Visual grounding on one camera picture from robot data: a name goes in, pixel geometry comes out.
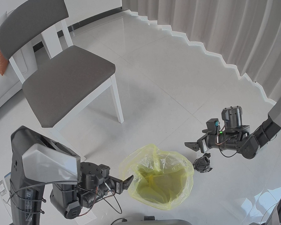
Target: beige curtain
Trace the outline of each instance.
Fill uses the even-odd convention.
[[[122,0],[123,8],[171,25],[204,43],[264,88],[281,96],[281,0]]]

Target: translucent plastic bag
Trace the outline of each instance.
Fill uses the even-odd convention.
[[[134,175],[130,196],[162,210],[175,208],[189,196],[193,174],[194,167],[186,157],[154,144],[136,150],[120,164],[122,179]]]

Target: white sofa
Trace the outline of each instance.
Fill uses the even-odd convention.
[[[35,60],[31,42],[24,45],[13,57],[15,58],[16,63],[19,64],[19,69],[25,78],[29,77],[37,70],[37,62]],[[11,64],[8,63],[4,75],[1,76],[0,74],[0,107],[21,88],[22,83],[19,81]]]

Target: chair leg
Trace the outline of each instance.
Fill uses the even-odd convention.
[[[124,122],[123,118],[123,113],[122,113],[122,108],[121,108],[121,103],[120,103],[120,97],[119,97],[119,92],[118,92],[118,87],[116,85],[116,76],[113,74],[111,77],[111,95],[114,103],[114,107],[116,108],[116,115],[118,117],[118,121],[120,123]]]
[[[83,162],[86,160],[86,157],[83,156],[76,148],[73,147],[71,143],[69,143],[63,135],[60,134],[60,132],[55,128],[49,128],[50,133],[56,138],[57,142],[60,142],[61,144],[65,145],[69,149],[71,149],[73,152],[75,152],[77,155],[80,156],[80,161]]]

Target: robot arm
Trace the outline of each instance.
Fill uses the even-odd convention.
[[[133,180],[133,176],[125,181],[109,176],[110,168],[103,164],[80,163],[80,157],[66,146],[24,126],[11,135],[11,145],[13,225],[39,224],[46,184],[53,183],[53,206],[65,218],[74,219],[82,207],[92,208],[109,191],[121,194]]]
[[[247,159],[256,156],[258,150],[269,142],[281,130],[281,98],[269,111],[268,119],[265,120],[253,133],[250,134],[250,126],[242,124],[242,108],[240,106],[224,108],[222,119],[225,122],[220,128],[217,118],[206,122],[207,129],[203,137],[197,142],[186,142],[185,146],[194,151],[201,150],[206,153],[211,148],[234,150]]]

